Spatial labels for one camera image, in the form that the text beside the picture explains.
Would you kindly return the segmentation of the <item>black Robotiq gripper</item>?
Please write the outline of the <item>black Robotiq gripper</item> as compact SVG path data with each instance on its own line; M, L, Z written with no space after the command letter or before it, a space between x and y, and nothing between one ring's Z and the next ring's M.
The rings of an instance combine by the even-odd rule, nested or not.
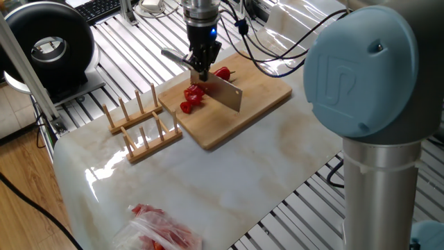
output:
M208 72L211 64L216 60L221 49L221 43L217 39L217 25L191 26L187 25L187 37L190 43L190 53L187 55L187 63L197 72L199 79L208 80Z

